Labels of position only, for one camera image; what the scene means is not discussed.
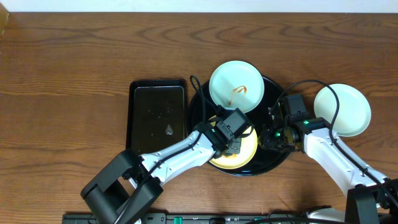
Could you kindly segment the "yellow plate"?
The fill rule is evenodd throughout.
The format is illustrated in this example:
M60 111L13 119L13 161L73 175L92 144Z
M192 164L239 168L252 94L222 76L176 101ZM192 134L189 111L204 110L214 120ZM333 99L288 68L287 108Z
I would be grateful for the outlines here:
M232 170L232 169L237 169L240 167L243 167L244 165L248 164L249 161L254 157L256 151L257 151L257 132L255 129L252 128L247 128L245 130L244 134L251 134L254 133L254 154L251 157L225 157L223 154L221 157L217 159L211 159L210 164L214 165L217 168L220 169L227 169L227 170Z

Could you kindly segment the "light blue plate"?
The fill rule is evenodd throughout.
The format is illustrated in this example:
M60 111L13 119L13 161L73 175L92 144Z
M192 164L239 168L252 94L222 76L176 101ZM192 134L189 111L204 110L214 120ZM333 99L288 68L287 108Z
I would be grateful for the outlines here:
M336 92L340 103L333 130L343 137L361 134L371 121L371 107L366 97L349 85L332 84L330 87ZM315 97L315 116L325 118L331 123L335 110L334 94L329 88L322 88Z
M226 109L239 108L247 113L257 107L264 94L264 80L250 63L233 60L221 64L209 82L211 99Z

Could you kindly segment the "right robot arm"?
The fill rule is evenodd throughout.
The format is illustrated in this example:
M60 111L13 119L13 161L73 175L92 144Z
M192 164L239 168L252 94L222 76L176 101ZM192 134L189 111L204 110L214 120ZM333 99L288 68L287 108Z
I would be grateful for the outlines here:
M346 196L341 212L331 207L305 214L309 223L397 223L397 180L366 164L323 118L275 121L259 145L279 152L301 151L316 161Z

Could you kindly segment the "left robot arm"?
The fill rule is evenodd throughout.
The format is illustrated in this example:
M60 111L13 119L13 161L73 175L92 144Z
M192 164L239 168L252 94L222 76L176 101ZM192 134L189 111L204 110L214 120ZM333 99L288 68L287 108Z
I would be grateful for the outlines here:
M80 195L99 223L134 223L157 200L164 184L220 157L234 138L247 137L253 130L247 123L237 130L223 121L199 123L186 139L161 151L137 156L126 149Z

